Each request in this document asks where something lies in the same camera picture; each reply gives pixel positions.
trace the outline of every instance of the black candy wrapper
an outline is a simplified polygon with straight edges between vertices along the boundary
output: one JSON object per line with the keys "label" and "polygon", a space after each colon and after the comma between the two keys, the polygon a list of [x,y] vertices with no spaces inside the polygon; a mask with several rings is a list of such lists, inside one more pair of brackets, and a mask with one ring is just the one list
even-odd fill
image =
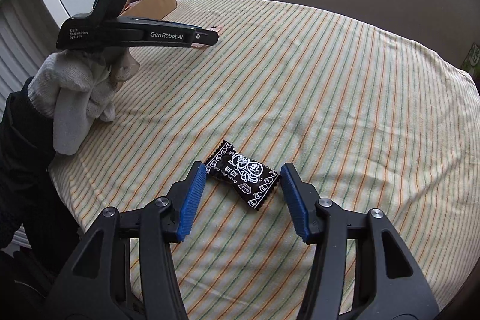
{"label": "black candy wrapper", "polygon": [[205,166],[207,174],[229,183],[256,210],[280,180],[277,171],[239,154],[233,144],[225,140]]}

